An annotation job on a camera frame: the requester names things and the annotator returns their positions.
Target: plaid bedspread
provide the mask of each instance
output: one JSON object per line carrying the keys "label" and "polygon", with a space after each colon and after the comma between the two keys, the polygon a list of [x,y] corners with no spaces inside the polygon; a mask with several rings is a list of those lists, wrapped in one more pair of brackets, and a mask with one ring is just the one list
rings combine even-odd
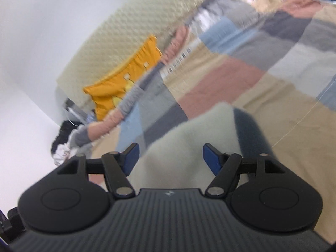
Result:
{"label": "plaid bedspread", "polygon": [[[228,103],[249,113],[278,160],[320,192],[316,230],[335,241],[336,7],[318,0],[205,0],[182,27],[186,33],[119,105],[119,126],[92,156],[133,142],[144,155],[181,123]],[[244,126],[238,140],[251,133]],[[240,152],[252,145],[251,138]]]}

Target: pillow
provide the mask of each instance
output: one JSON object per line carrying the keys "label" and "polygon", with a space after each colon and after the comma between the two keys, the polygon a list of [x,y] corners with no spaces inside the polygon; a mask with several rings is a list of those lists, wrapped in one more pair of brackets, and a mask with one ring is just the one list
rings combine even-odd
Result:
{"label": "pillow", "polygon": [[117,66],[97,83],[84,87],[96,104],[98,120],[103,120],[114,109],[133,84],[161,59],[161,52],[156,47],[156,38],[150,35],[140,49],[130,58]]}

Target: quilted headboard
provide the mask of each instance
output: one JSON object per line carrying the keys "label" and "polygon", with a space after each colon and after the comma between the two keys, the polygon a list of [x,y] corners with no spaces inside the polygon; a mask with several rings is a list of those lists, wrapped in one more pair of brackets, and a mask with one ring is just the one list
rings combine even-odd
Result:
{"label": "quilted headboard", "polygon": [[162,50],[170,33],[202,0],[131,0],[111,15],[72,58],[57,79],[84,111],[93,108],[82,88],[102,78],[132,55],[149,34]]}

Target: plush blanket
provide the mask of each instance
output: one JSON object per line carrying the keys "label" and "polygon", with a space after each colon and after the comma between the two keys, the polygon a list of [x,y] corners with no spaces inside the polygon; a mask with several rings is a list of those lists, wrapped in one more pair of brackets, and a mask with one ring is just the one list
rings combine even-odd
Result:
{"label": "plush blanket", "polygon": [[[136,188],[161,186],[161,180],[173,187],[203,187],[211,181],[203,165],[190,171],[182,158],[180,165],[174,166],[175,171],[171,169],[168,153],[174,152],[180,141],[174,140],[178,133],[174,128],[195,118],[191,122],[194,131],[190,132],[195,139],[202,133],[210,139],[217,128],[226,132],[226,127],[230,127],[230,132],[223,135],[230,134],[231,144],[228,137],[213,136],[219,139],[213,143],[217,141],[220,149],[236,151],[244,157],[265,150],[257,147],[260,140],[250,136],[254,129],[246,123],[248,117],[240,125],[226,113],[220,120],[216,113],[216,120],[197,121],[217,103],[228,103],[231,111],[236,107],[251,115],[271,145],[272,154],[319,191],[324,207],[315,229],[333,242],[335,80],[334,5],[318,0],[205,0],[177,30],[162,61],[103,122],[78,131],[72,144],[82,146],[100,138],[92,151],[92,157],[99,157],[137,142],[142,158],[130,175]],[[244,145],[239,143],[243,137]],[[201,160],[201,143],[188,141],[195,145],[189,152],[194,150],[196,159]],[[165,154],[147,155],[152,144]],[[174,173],[178,175],[176,179],[181,179],[182,174],[192,179],[188,183],[175,182]]]}

